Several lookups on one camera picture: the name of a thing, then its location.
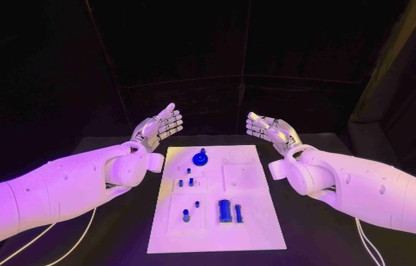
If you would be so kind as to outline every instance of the dark table surface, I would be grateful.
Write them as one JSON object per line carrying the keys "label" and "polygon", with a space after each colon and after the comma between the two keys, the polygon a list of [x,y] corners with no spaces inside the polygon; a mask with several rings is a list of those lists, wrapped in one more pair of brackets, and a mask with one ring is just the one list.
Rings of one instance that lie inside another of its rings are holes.
{"label": "dark table surface", "polygon": [[[84,138],[73,153],[122,143],[126,137]],[[333,134],[300,135],[302,142],[320,150],[349,154]],[[250,136],[172,136],[168,146],[254,144],[268,183],[286,250],[146,254],[160,174],[146,172],[135,188],[96,209],[83,240],[57,265],[374,265],[361,245],[353,219],[325,203],[297,195],[287,181],[274,181],[267,163],[280,159],[270,143]],[[45,265],[67,252],[90,219],[90,213],[54,225],[44,236],[4,264]],[[0,260],[42,231],[30,229],[8,238]],[[388,266],[416,265],[416,235],[375,227],[362,229]]]}

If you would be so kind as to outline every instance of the white robotic arm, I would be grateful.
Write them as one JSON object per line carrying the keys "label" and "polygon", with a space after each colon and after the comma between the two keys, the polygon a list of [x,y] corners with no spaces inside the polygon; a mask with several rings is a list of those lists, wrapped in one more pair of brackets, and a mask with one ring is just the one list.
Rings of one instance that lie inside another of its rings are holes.
{"label": "white robotic arm", "polygon": [[81,215],[136,186],[146,170],[160,171],[163,157],[150,152],[181,130],[173,106],[142,121],[123,144],[50,161],[0,183],[0,241]]}
{"label": "white robotic arm", "polygon": [[281,120],[248,113],[247,134],[273,142],[283,159],[268,164],[300,195],[376,226],[416,233],[416,177],[379,162],[303,145]]}

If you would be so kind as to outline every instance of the wire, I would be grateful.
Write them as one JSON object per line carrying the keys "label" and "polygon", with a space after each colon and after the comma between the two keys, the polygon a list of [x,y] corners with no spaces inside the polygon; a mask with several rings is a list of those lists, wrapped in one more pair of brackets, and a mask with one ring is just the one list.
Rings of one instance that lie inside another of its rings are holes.
{"label": "wire", "polygon": [[[54,262],[51,262],[51,263],[47,264],[45,266],[54,265],[54,264],[70,254],[70,252],[71,252],[73,249],[76,248],[77,244],[80,243],[80,240],[83,239],[83,236],[84,236],[84,234],[86,234],[86,231],[87,231],[87,229],[89,229],[89,226],[90,226],[90,223],[91,223],[91,219],[93,219],[93,215],[94,215],[94,211],[96,211],[96,208],[93,208],[93,212],[91,212],[91,215],[90,215],[89,223],[87,223],[87,225],[86,225],[83,234],[81,234],[77,242],[74,243],[73,247],[71,247],[70,250],[65,252],[65,254],[64,254]],[[31,245],[31,243],[42,236],[42,234],[48,231],[48,229],[50,229],[54,225],[55,225],[55,223],[53,223],[53,224],[45,228],[45,230],[37,235],[37,237],[0,262],[0,265],[2,265],[2,264]]]}
{"label": "wire", "polygon": [[73,251],[73,249],[76,248],[76,246],[77,246],[77,244],[80,243],[80,240],[83,239],[83,236],[84,236],[84,234],[86,234],[86,231],[87,231],[87,229],[89,229],[89,226],[90,226],[90,223],[91,223],[91,219],[93,219],[93,215],[94,215],[94,210],[96,210],[96,208],[93,208],[93,212],[91,212],[91,215],[90,215],[90,220],[89,220],[89,223],[87,223],[87,225],[86,225],[86,228],[84,228],[84,231],[83,231],[83,234],[81,234],[81,236],[80,236],[80,238],[78,238],[78,240],[77,240],[77,242],[74,243],[74,245],[73,245],[73,247],[70,248],[70,250],[65,252],[65,254],[54,261],[54,262],[51,262],[50,264],[47,264],[45,266],[51,266],[51,265],[54,265],[68,254],[70,254],[70,252]]}
{"label": "wire", "polygon": [[31,243],[42,236],[42,234],[48,231],[48,229],[54,226],[55,223],[53,223],[45,230],[37,235],[37,237],[0,262],[0,265],[2,265],[30,245]]}
{"label": "wire", "polygon": [[[358,235],[359,235],[359,238],[361,238],[361,242],[362,242],[363,247],[365,247],[365,249],[366,249],[366,251],[368,251],[368,253],[369,253],[369,256],[371,256],[371,258],[372,258],[372,260],[374,260],[376,266],[381,266],[381,265],[385,266],[385,263],[384,263],[384,260],[382,260],[381,254],[379,254],[379,252],[378,252],[375,246],[374,246],[372,243],[369,242],[368,238],[365,237],[363,230],[362,230],[362,228],[361,228],[361,224],[359,224],[359,220],[358,220],[358,218],[355,218],[355,224],[356,224],[356,230],[358,230]],[[379,265],[379,263],[378,263],[378,261],[376,261],[374,255],[372,255],[372,253],[371,253],[368,247],[366,247],[365,241],[368,242],[369,246],[372,247],[372,249],[374,249],[374,251],[375,251],[375,253],[376,253],[376,255],[378,255],[378,258],[379,258],[379,260],[381,260],[381,265]]]}

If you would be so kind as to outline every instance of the small blue piece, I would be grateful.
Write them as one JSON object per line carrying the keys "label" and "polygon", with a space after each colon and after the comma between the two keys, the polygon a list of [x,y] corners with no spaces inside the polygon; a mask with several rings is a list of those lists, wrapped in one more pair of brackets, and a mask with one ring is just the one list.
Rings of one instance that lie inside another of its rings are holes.
{"label": "small blue piece", "polygon": [[231,203],[228,200],[218,201],[218,222],[230,223],[231,222]]}
{"label": "small blue piece", "polygon": [[208,156],[205,155],[205,149],[201,149],[201,152],[192,156],[192,163],[201,166],[207,162],[208,162]]}
{"label": "small blue piece", "polygon": [[184,210],[184,222],[186,223],[189,220],[188,210]]}
{"label": "small blue piece", "polygon": [[240,216],[240,205],[235,205],[235,223],[243,223],[243,217]]}

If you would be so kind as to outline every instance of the white board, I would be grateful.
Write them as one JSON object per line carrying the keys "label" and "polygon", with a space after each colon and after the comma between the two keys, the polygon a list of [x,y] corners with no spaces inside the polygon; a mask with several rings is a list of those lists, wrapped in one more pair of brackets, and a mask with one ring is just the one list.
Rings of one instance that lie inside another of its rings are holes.
{"label": "white board", "polygon": [[[201,148],[207,164],[195,166],[192,155]],[[231,223],[218,222],[218,201],[224,199],[231,205]],[[243,223],[235,223],[234,205],[240,205]],[[256,147],[169,147],[146,253],[280,249],[286,244]]]}

